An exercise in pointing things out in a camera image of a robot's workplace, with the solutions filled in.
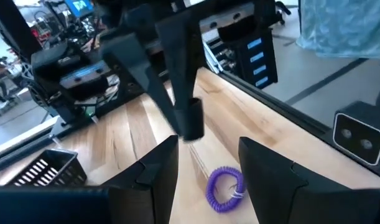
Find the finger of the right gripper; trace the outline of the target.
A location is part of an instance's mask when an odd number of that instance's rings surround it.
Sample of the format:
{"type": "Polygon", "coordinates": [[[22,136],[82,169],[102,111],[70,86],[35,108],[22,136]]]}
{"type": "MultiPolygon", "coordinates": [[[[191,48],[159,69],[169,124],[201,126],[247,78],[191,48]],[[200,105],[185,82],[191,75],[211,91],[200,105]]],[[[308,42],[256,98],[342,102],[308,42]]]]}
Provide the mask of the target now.
{"type": "Polygon", "coordinates": [[[121,35],[102,41],[101,54],[110,66],[124,68],[159,107],[172,129],[180,134],[172,101],[158,74],[152,69],[149,57],[135,34],[121,35]]]}
{"type": "Polygon", "coordinates": [[[164,51],[175,96],[175,109],[186,110],[193,98],[197,68],[193,44],[194,25],[189,12],[172,15],[155,25],[164,51]]]}

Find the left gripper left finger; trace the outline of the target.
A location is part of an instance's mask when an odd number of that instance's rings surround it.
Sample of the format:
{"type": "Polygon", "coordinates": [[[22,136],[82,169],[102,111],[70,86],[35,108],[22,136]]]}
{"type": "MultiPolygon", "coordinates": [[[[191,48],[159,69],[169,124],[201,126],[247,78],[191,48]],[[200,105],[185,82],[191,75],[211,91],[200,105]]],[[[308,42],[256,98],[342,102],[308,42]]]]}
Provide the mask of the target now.
{"type": "Polygon", "coordinates": [[[178,136],[171,135],[107,180],[109,224],[169,224],[178,178],[178,136]]]}

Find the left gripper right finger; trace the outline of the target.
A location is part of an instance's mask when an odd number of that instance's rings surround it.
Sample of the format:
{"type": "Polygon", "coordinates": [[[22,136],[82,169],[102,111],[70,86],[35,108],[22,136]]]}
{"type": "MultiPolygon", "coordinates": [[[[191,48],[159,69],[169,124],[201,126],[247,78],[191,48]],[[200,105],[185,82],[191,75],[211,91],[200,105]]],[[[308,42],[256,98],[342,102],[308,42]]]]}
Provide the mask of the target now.
{"type": "Polygon", "coordinates": [[[238,156],[259,224],[332,224],[331,193],[348,187],[240,137],[238,156]]]}

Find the purple coil wrist keychain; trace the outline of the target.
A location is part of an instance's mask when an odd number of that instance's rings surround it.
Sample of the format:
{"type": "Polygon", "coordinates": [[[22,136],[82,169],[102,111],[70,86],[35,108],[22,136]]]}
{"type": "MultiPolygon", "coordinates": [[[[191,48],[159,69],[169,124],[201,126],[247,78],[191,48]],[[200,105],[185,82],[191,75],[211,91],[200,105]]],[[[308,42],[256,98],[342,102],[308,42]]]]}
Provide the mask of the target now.
{"type": "Polygon", "coordinates": [[[210,207],[217,213],[228,213],[234,210],[244,198],[246,186],[244,176],[240,170],[234,167],[223,166],[215,169],[209,176],[205,197],[210,207]],[[222,175],[230,175],[236,179],[235,190],[229,200],[220,203],[215,197],[215,185],[222,175]]]}

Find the blue lit monitor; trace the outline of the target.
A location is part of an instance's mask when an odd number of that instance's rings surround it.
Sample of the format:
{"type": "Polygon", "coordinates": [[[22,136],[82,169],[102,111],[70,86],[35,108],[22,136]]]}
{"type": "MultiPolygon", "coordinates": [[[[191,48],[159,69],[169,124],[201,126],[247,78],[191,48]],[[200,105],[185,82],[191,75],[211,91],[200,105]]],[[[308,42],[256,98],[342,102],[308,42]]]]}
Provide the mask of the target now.
{"type": "Polygon", "coordinates": [[[64,0],[64,2],[76,18],[82,18],[94,12],[90,0],[64,0]]]}

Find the black slotted plastic basket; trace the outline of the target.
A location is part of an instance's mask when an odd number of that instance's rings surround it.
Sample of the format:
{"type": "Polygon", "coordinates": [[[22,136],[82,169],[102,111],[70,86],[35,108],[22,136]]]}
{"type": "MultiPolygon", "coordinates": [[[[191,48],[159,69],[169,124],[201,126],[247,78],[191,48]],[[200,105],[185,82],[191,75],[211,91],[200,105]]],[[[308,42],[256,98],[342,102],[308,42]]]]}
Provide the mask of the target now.
{"type": "Polygon", "coordinates": [[[46,149],[25,166],[6,185],[76,186],[84,185],[87,175],[77,158],[78,153],[46,149]]]}

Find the black cabinet with blue labels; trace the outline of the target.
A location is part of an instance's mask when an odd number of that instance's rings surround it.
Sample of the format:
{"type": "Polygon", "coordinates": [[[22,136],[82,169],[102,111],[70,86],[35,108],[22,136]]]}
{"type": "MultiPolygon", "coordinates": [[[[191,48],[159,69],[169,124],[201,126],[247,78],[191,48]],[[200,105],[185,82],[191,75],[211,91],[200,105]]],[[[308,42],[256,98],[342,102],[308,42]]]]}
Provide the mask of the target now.
{"type": "Polygon", "coordinates": [[[260,90],[278,82],[274,44],[269,28],[245,37],[237,53],[244,81],[260,90]]]}

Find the teal patterned cloth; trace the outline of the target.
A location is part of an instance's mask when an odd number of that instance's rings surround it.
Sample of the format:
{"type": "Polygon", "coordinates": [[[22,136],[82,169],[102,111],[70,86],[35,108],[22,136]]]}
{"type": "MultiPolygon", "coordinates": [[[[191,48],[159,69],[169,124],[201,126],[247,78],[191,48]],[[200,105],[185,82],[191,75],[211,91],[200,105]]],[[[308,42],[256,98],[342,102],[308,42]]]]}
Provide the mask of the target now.
{"type": "Polygon", "coordinates": [[[320,57],[380,58],[380,0],[299,0],[296,44],[320,57]]]}

